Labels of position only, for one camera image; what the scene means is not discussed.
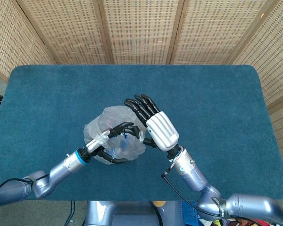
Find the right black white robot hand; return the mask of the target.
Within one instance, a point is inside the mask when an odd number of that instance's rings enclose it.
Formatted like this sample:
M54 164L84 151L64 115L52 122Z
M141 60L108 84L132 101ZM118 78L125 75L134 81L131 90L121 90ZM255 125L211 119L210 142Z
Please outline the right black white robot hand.
M148 145L167 152L169 160L174 159L181 150L178 145L179 133L174 125L149 96L142 94L134 97L135 99L125 99L124 104L136 114L149 132L151 139Z

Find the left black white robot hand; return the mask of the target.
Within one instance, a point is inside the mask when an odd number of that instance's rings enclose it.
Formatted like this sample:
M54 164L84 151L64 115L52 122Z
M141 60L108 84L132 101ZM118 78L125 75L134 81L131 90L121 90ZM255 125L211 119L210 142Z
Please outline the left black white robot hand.
M102 135L111 139L113 137L117 137L121 134L130 134L135 136L136 138L140 138L140 129L138 126L134 125L132 122L123 122L114 128L107 129L102 132ZM99 156L104 160L107 160L113 164L121 164L127 162L126 158L116 159L113 158L110 154L104 151L104 146L99 143L99 141L93 139L88 142L84 148L79 148L76 152L78 154L78 158L83 161L83 163L89 163L91 157Z

